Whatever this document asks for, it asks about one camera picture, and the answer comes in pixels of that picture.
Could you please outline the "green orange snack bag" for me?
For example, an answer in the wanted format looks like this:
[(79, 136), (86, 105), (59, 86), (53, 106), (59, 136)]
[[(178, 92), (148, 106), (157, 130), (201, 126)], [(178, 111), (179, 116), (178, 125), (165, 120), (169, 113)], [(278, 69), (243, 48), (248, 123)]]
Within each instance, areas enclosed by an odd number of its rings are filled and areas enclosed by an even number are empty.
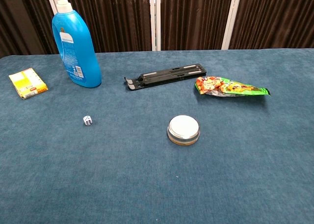
[(200, 94), (217, 97), (240, 97), (270, 95), (267, 88), (243, 84), (223, 77), (205, 76), (198, 77), (195, 87)]

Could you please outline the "blue velvet tablecloth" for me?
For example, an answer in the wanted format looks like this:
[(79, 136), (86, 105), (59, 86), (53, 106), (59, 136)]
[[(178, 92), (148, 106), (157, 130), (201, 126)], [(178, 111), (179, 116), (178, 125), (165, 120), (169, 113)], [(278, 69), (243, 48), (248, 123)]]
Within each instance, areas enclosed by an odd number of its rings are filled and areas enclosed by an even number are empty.
[[(97, 88), (73, 83), (59, 55), (0, 58), (0, 224), (314, 224), (314, 49), (97, 58)], [(124, 79), (196, 63), (270, 95)], [(9, 75), (28, 68), (48, 91), (22, 99)], [(199, 122), (192, 145), (169, 139), (177, 115)]]

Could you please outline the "round silver tin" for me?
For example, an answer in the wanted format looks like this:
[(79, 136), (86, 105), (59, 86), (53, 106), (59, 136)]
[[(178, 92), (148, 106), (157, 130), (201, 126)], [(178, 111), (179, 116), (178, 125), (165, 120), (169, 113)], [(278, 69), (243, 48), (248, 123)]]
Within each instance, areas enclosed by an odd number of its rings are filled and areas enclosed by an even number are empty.
[(192, 145), (200, 136), (199, 122), (188, 115), (177, 115), (169, 121), (167, 135), (177, 145)]

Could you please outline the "yellow cardboard box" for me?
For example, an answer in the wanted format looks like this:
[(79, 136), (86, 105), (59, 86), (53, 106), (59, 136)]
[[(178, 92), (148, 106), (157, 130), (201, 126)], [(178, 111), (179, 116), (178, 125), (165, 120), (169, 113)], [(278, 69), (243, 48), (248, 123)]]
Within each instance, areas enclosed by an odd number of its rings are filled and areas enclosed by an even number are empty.
[(28, 99), (37, 94), (48, 91), (47, 85), (38, 76), (33, 68), (9, 75), (18, 95), (22, 99)]

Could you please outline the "black folding laptop stand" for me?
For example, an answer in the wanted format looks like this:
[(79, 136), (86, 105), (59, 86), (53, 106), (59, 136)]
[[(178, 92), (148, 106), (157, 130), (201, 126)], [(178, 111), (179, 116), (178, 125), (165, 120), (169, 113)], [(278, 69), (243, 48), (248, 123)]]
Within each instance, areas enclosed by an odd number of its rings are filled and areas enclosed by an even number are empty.
[(139, 90), (186, 79), (202, 77), (206, 74), (206, 69), (201, 64), (196, 63), (187, 66), (141, 74), (138, 78), (135, 79), (128, 79), (126, 77), (124, 77), (124, 79), (130, 90)]

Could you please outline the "brown curtain partition panel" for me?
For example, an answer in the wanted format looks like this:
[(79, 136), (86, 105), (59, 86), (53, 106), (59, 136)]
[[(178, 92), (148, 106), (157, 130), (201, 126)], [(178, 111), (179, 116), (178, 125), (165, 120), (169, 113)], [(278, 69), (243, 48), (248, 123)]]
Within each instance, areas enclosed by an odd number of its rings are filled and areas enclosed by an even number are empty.
[(160, 0), (161, 50), (220, 50), (232, 0)]
[(0, 58), (57, 54), (52, 18), (49, 0), (0, 0)]
[(314, 0), (227, 0), (221, 49), (314, 48)]
[(152, 50), (150, 0), (68, 0), (97, 53)]

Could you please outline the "blue pump detergent bottle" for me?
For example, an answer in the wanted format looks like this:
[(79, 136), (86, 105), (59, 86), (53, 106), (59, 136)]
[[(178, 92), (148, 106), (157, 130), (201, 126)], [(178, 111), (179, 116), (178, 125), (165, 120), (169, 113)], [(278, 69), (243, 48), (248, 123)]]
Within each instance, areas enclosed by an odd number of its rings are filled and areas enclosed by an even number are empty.
[(68, 0), (57, 0), (52, 31), (61, 60), (70, 79), (83, 87), (102, 83), (90, 31)]

